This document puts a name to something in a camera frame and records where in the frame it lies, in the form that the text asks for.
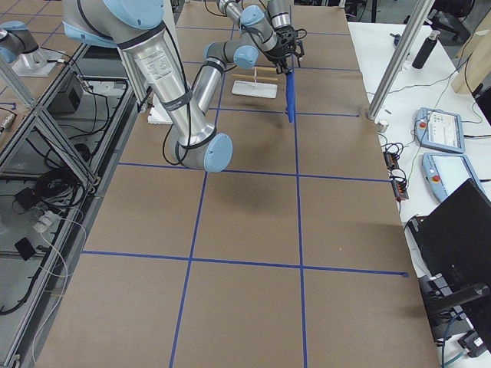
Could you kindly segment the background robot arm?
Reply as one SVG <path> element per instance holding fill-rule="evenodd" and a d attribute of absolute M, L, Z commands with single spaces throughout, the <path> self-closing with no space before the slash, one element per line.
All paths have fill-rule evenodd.
<path fill-rule="evenodd" d="M 27 25 L 22 21 L 7 21 L 1 24 L 1 56 L 11 64 L 20 55 L 39 49 L 39 45 Z"/>

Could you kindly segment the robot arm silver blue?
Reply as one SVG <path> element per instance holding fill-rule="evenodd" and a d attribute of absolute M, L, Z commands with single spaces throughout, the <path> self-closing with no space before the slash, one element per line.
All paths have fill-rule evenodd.
<path fill-rule="evenodd" d="M 206 112 L 222 82 L 227 67 L 254 68 L 260 55 L 270 61 L 277 74 L 286 76 L 286 113 L 295 119 L 294 69 L 292 59 L 301 62 L 305 56 L 303 37 L 307 31 L 295 29 L 287 1 L 269 1 L 265 9 L 258 5 L 242 7 L 237 1 L 218 1 L 221 15 L 231 19 L 240 31 L 239 38 L 213 42 L 203 51 L 204 64 L 193 82 L 193 96 Z"/>
<path fill-rule="evenodd" d="M 69 38 L 116 48 L 135 61 L 171 120 L 162 147 L 170 165 L 209 173 L 229 165 L 232 140 L 199 108 L 176 42 L 166 33 L 162 1 L 64 1 L 62 10 Z"/>

